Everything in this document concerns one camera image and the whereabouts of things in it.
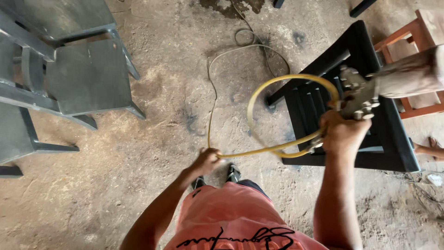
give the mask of hand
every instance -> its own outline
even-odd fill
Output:
[[[372,122],[344,120],[338,112],[330,110],[322,115],[320,125],[327,127],[322,146],[325,152],[354,159]]]
[[[221,158],[216,157],[218,154],[221,154],[218,149],[209,148],[205,151],[201,150],[200,155],[188,169],[195,177],[209,174],[218,168],[222,162]]]

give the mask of spray gun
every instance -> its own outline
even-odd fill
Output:
[[[444,45],[440,45],[384,66],[381,71],[361,76],[357,70],[341,66],[345,99],[339,113],[345,119],[364,120],[374,117],[379,96],[403,98],[444,90]],[[322,146],[322,137],[314,138],[309,150]]]

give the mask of left hand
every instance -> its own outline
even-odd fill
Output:
[[[222,163],[221,158],[216,156],[222,154],[218,149],[209,148],[205,151],[201,150],[200,155],[188,169],[193,172],[196,177],[211,173]]]

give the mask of pink t-shirt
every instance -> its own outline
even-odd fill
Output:
[[[228,182],[185,197],[166,250],[328,250],[291,230],[259,191]]]

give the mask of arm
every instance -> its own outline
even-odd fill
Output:
[[[371,122],[344,120],[328,111],[321,119],[327,126],[323,148],[325,172],[314,209],[314,238],[325,246],[362,249],[354,200],[354,164]]]
[[[120,249],[154,250],[168,228],[187,187],[195,178],[211,173],[220,165],[221,159],[216,158],[217,154],[220,154],[217,149],[207,149],[190,167],[184,169],[140,215],[124,238]]]

